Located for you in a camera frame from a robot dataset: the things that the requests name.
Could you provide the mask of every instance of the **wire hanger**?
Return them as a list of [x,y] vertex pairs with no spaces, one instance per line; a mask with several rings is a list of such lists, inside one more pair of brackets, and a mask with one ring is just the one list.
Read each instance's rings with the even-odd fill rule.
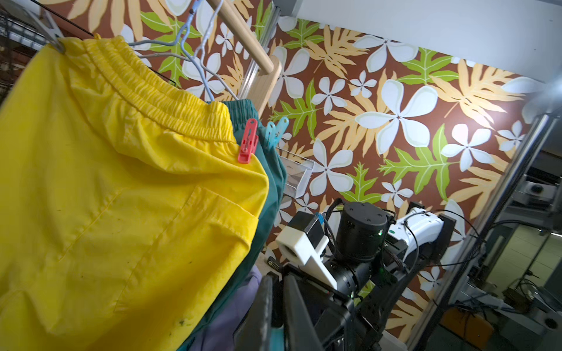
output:
[[[152,54],[147,54],[147,55],[142,55],[139,56],[139,58],[150,58],[150,57],[166,57],[166,56],[172,56],[172,57],[176,57],[180,60],[183,61],[188,61],[193,63],[193,65],[195,66],[195,68],[199,71],[200,76],[201,76],[201,80],[203,82],[203,85],[205,87],[205,90],[207,91],[207,95],[210,97],[210,99],[212,101],[214,101],[214,96],[212,95],[212,93],[210,92],[210,88],[207,82],[207,79],[205,77],[205,75],[202,73],[202,70],[200,68],[202,68],[203,70],[207,71],[208,73],[210,73],[213,77],[217,78],[217,80],[224,86],[224,88],[226,89],[226,91],[228,91],[230,93],[230,95],[232,95],[232,97],[236,100],[238,100],[238,97],[236,96],[236,94],[234,94],[234,92],[232,91],[232,89],[224,82],[224,80],[221,78],[221,76],[219,76],[217,73],[211,71],[210,69],[208,69],[205,65],[203,65],[203,59],[205,58],[205,50],[202,50],[202,48],[205,47],[205,44],[207,43],[209,36],[211,35],[211,30],[213,28],[213,24],[215,21],[215,18],[217,17],[217,14],[219,12],[220,7],[223,4],[224,0],[221,0],[219,6],[217,7],[217,9],[215,10],[215,12],[213,13],[213,15],[211,16],[211,20],[209,22],[209,26],[207,26],[207,30],[205,31],[205,34],[203,36],[203,40],[201,42],[201,44],[197,47],[197,49],[194,51],[193,56],[190,55],[184,47],[185,41],[187,40],[187,37],[189,36],[189,31],[191,30],[191,22],[193,21],[193,16],[195,15],[200,3],[202,0],[198,0],[193,4],[192,10],[190,11],[190,15],[187,19],[187,21],[185,22],[185,24],[180,28],[180,30],[178,31],[178,34],[176,35],[176,38],[173,42],[168,43],[168,42],[161,42],[158,40],[151,40],[151,39],[146,39],[146,40],[141,40],[139,42],[134,42],[134,43],[129,43],[129,45],[134,46],[134,45],[139,45],[139,44],[145,44],[145,43],[151,43],[151,44],[160,44],[160,45],[166,45],[166,46],[174,46],[177,45],[177,43],[179,42],[179,38],[182,34],[182,32],[184,30],[187,30],[186,34],[182,37],[182,41],[180,42],[180,49],[182,50],[182,52],[184,53],[184,55],[186,57],[183,57],[181,55],[175,54],[175,53],[152,53]],[[197,53],[201,51],[201,58],[197,58]]]
[[[141,40],[140,42],[132,42],[132,43],[129,43],[129,45],[132,46],[132,47],[134,47],[136,45],[139,45],[139,44],[147,44],[147,43],[159,44],[159,45],[165,45],[165,46],[176,45],[178,43],[179,37],[181,36],[184,29],[187,29],[187,32],[186,32],[185,36],[187,37],[189,35],[189,31],[191,30],[191,22],[193,21],[193,17],[195,15],[195,13],[197,12],[197,9],[199,8],[199,5],[201,5],[202,1],[203,0],[195,0],[195,2],[193,3],[192,9],[189,11],[189,17],[187,18],[187,21],[184,23],[184,25],[178,31],[178,34],[176,35],[176,39],[173,42],[169,43],[169,42],[161,42],[159,40],[148,39],[148,40]],[[183,53],[188,58],[192,59],[191,55],[189,55],[189,53],[183,47],[183,42],[182,42],[180,47],[181,47]],[[209,96],[211,96],[211,98],[212,98],[211,89],[209,88],[209,84],[208,84],[207,79],[205,77],[205,73],[203,72],[203,69],[201,68],[201,65],[198,62],[196,62],[195,60],[190,60],[190,61],[193,63],[193,65],[195,66],[195,68],[199,72],[199,75],[201,76],[201,81],[203,82],[203,85],[205,86],[205,90],[207,91],[207,94]]]
[[[90,37],[93,37],[94,35],[90,32],[87,31],[86,29],[82,28],[81,26],[77,25],[76,23],[72,22],[71,20],[67,19],[65,16],[62,16],[60,13],[48,8],[47,6],[37,2],[36,0],[29,0],[33,3],[35,3],[37,6],[41,7],[42,9],[44,9],[45,13],[52,13],[53,15],[57,16],[58,18],[60,18],[61,20],[63,20],[64,22],[67,22],[68,24],[72,25],[73,27],[83,31],[84,33],[88,34]],[[163,79],[167,80],[170,82],[170,84],[172,84],[173,86],[177,86],[176,82],[174,82],[173,80],[171,80],[170,78],[166,77],[165,75],[163,75],[162,73],[154,70],[153,68],[149,67],[151,71],[153,71],[154,73],[156,73],[157,75],[159,75],[160,77],[162,77]]]

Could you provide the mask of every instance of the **wooden rod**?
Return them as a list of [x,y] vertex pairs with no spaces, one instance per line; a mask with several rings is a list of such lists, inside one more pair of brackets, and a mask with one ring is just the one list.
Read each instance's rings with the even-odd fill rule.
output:
[[[207,2],[213,9],[216,9],[220,0],[207,0]],[[274,69],[273,62],[230,0],[223,1],[223,6],[219,10],[219,16],[234,33],[234,36],[240,40],[244,49],[252,56],[261,70],[266,74],[272,73]]]
[[277,83],[277,79],[279,79],[279,74],[281,73],[281,62],[279,59],[272,56],[271,61],[274,66],[273,72],[266,74],[260,70],[250,86],[250,91],[248,92],[247,97],[253,102],[253,105],[256,107],[257,113],[260,117],[265,109],[265,106],[268,104],[273,87],[275,86],[275,83]]

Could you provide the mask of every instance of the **white flower print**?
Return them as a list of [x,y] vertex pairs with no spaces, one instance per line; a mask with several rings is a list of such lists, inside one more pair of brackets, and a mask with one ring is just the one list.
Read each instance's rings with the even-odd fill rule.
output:
[[412,300],[412,301],[416,300],[416,295],[410,288],[404,289],[404,291],[402,292],[402,296],[408,300]]
[[[197,60],[197,62],[199,64],[201,63],[201,60],[199,60],[198,57],[194,57],[194,60]],[[214,73],[216,73],[219,70],[219,68],[220,68],[220,53],[215,52],[214,54],[209,56],[209,58],[207,59],[207,68],[209,70],[213,71]],[[189,62],[189,61],[183,61],[182,71],[183,71],[183,74],[186,75],[189,79],[197,80],[197,81],[200,81],[202,83],[201,85],[192,86],[192,87],[186,89],[188,92],[190,92],[193,95],[195,95],[196,97],[200,98],[201,94],[205,90],[205,86],[203,85],[203,80],[201,79],[201,76],[199,75],[199,71],[197,70],[197,68],[195,68],[195,65],[193,63]],[[209,83],[209,89],[211,89],[211,91],[213,93],[220,94],[224,91],[224,85],[222,85],[221,82],[219,82],[216,79],[211,80],[211,78],[213,78],[212,74],[210,74],[209,72],[205,72],[205,78],[206,78],[207,82]],[[210,100],[211,100],[211,98],[207,94],[207,91],[205,91],[205,101],[210,101]]]
[[290,31],[293,30],[297,26],[297,18],[296,17],[289,17],[289,16],[280,16],[279,20],[277,21],[279,28],[282,31]]
[[401,185],[402,185],[402,179],[394,183],[394,185],[387,182],[382,182],[382,186],[385,189],[387,189],[390,193],[383,194],[380,200],[384,202],[388,202],[388,200],[392,199],[392,202],[397,208],[402,207],[404,200],[402,200],[400,195],[402,195],[405,198],[409,198],[412,195],[414,195],[414,192],[408,188],[400,189]]
[[283,89],[283,83],[287,86],[287,94],[292,99],[302,98],[305,93],[305,86],[299,78],[291,77],[297,73],[305,70],[306,66],[309,65],[310,54],[306,49],[300,49],[297,51],[287,69],[285,69],[285,62],[287,61],[287,49],[282,46],[278,46],[273,51],[273,56],[276,56],[281,61],[281,74],[277,79],[277,83],[273,87],[271,96],[269,97],[268,105],[273,106],[277,99],[279,99],[279,94]]
[[[123,25],[123,29],[121,29],[121,36],[123,37],[123,39],[125,39],[126,43],[132,43],[135,41],[135,36],[133,35],[133,30],[131,29],[131,27],[127,26],[126,24]],[[146,50],[150,50],[150,43],[148,44],[141,44],[141,45],[135,45],[132,46],[133,50],[135,51],[135,54],[137,56],[142,56],[142,54],[139,51],[146,51]],[[148,67],[152,67],[152,65],[150,64],[150,61],[146,58],[141,58],[140,59],[145,65],[147,65]]]
[[311,102],[314,105],[319,105],[322,103],[322,101],[325,101],[324,115],[327,116],[332,110],[332,103],[337,107],[347,106],[347,102],[344,99],[334,95],[342,91],[344,86],[346,86],[346,81],[343,79],[338,79],[334,82],[334,85],[330,90],[330,78],[322,77],[322,79],[320,79],[320,83],[318,83],[318,88],[320,88],[320,91],[322,91],[324,94],[319,93],[314,95]]
[[506,139],[509,139],[500,145],[501,151],[509,151],[513,148],[519,147],[523,138],[525,138],[525,134],[521,135],[521,131],[523,130],[523,125],[521,121],[516,121],[511,126],[511,130],[498,130],[497,133],[503,136]]
[[191,0],[166,0],[166,5],[168,6],[168,9],[176,17],[183,15],[183,13],[189,7],[190,3],[191,3]]
[[398,62],[406,62],[415,59],[419,50],[419,48],[414,45],[392,42],[390,39],[379,38],[369,34],[364,35],[353,43],[354,47],[360,49],[374,48],[379,45],[381,45],[381,47],[373,52],[367,59],[367,70],[369,72],[378,71],[386,64],[387,47],[390,51],[390,55]]
[[315,202],[309,203],[309,200],[310,200],[310,195],[308,193],[306,193],[305,196],[302,197],[302,199],[297,199],[297,203],[302,206],[298,210],[307,213],[312,213],[311,210],[318,209],[318,204]]
[[[456,220],[455,230],[453,231],[453,235],[451,236],[451,241],[452,242],[457,241],[457,243],[449,246],[445,251],[443,257],[441,257],[441,264],[449,265],[457,261],[457,256],[459,254],[461,247],[463,246],[463,240],[464,238],[466,238],[466,232],[465,232],[466,224],[463,218],[461,217],[461,216],[464,217],[463,209],[460,208],[459,204],[457,204],[454,200],[447,201],[447,204],[445,205],[445,209],[452,211],[452,212],[446,212],[446,215]],[[443,268],[445,270],[448,270],[451,267],[453,266],[444,266]]]
[[195,16],[195,28],[197,28],[197,31],[199,33],[203,34],[207,31],[213,13],[215,13],[215,10],[213,10],[211,5],[209,5],[208,2],[203,1],[199,6],[199,8],[197,9],[197,14]]
[[232,43],[230,41],[234,38],[234,34],[224,23],[220,24],[220,31],[222,32],[222,35],[219,34],[216,36],[215,43],[223,46],[223,50],[220,54],[224,57],[227,50],[232,50]]
[[421,271],[420,275],[424,277],[427,281],[423,282],[420,285],[420,289],[423,291],[431,291],[435,287],[435,285],[439,285],[441,280],[437,280],[439,278],[439,267],[432,267],[431,273],[426,271]]
[[429,129],[422,123],[413,121],[411,117],[426,115],[433,111],[437,104],[437,91],[426,85],[415,92],[404,110],[401,110],[404,97],[404,85],[399,81],[387,80],[381,91],[381,96],[394,115],[381,112],[365,112],[355,117],[360,126],[373,129],[390,122],[377,133],[377,151],[385,153],[396,138],[398,125],[402,125],[406,141],[413,147],[426,147],[429,145]]
[[[324,27],[326,27],[326,23],[320,23],[318,29],[324,29]],[[333,24],[330,24],[328,27],[330,28],[330,30],[336,30],[336,26],[334,26]]]
[[468,127],[466,124],[457,124],[453,127],[452,136],[458,144],[447,144],[441,150],[441,155],[453,157],[463,152],[460,156],[460,170],[466,171],[472,165],[472,158],[480,163],[494,163],[492,156],[486,151],[475,149],[475,146],[482,145],[490,139],[492,132],[490,129],[480,128],[474,132],[470,143],[468,142]]
[[[528,77],[517,77],[502,85],[501,88],[508,93],[529,94],[542,92],[546,89],[546,84]],[[548,94],[539,94],[526,103],[521,110],[525,123],[529,124],[536,116],[545,113],[549,104],[552,103],[551,99],[552,96]]]
[[321,174],[310,182],[310,194],[317,196],[326,191],[327,179],[337,192],[346,192],[351,190],[353,179],[347,174],[341,174],[332,171],[334,168],[346,167],[353,161],[353,152],[351,150],[340,150],[328,163],[326,147],[320,139],[316,139],[312,148],[314,157],[318,162],[314,162],[312,173],[321,172]]
[[[457,63],[460,62],[460,60],[462,60],[460,57],[455,56],[451,59],[451,63],[454,63],[456,65]],[[474,65],[476,65],[476,62],[474,61],[471,60],[464,60],[464,61],[466,62],[466,65],[469,67],[474,67]]]
[[371,97],[372,95],[371,90],[367,89],[367,87],[368,88],[374,87],[377,84],[377,81],[374,79],[369,79],[368,81],[365,81],[366,78],[367,78],[367,73],[363,71],[359,75],[359,79],[354,78],[350,80],[350,83],[357,87],[351,91],[351,96],[357,96],[359,95],[359,93],[361,93],[361,95],[363,95],[364,98],[368,99]]
[[278,227],[281,224],[281,219],[283,219],[283,221],[287,223],[289,223],[291,219],[293,219],[293,216],[283,211],[284,209],[291,206],[292,203],[293,203],[293,199],[291,197],[283,196],[283,199],[281,200],[281,206],[279,206],[279,211],[275,215],[275,221],[273,222],[274,226]]
[[[250,16],[250,18],[246,21],[246,25],[248,26],[248,28],[252,29],[252,16]],[[242,45],[241,42],[237,42],[236,46],[234,47],[234,51],[236,51],[236,53],[241,53],[242,50],[244,50],[244,60],[247,60],[250,57],[250,53],[248,52],[248,50],[244,49],[244,45]]]
[[283,146],[285,146],[285,144],[293,137],[293,135],[291,133],[284,133],[281,136],[281,139],[279,139],[279,143],[277,144],[277,146],[279,148],[283,148]]

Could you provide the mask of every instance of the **red clothespin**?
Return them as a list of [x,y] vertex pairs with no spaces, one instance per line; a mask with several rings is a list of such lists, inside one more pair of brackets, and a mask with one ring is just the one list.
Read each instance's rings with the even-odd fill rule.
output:
[[252,159],[252,154],[256,152],[257,144],[259,142],[257,136],[257,119],[251,118],[246,122],[244,129],[244,137],[240,144],[240,153],[238,154],[238,162],[249,163]]

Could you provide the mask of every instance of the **elastic waistband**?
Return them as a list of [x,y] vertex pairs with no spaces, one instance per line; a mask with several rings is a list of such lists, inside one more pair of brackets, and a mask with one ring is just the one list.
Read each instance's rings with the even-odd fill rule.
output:
[[105,79],[146,117],[185,136],[236,143],[224,104],[207,104],[166,83],[138,58],[123,37],[83,42]]
[[246,122],[251,118],[257,119],[259,125],[262,125],[260,122],[260,115],[258,115],[256,107],[251,100],[225,101],[224,104],[228,107],[228,111],[230,112],[230,120],[232,121],[232,128],[234,130],[244,129],[246,127]]

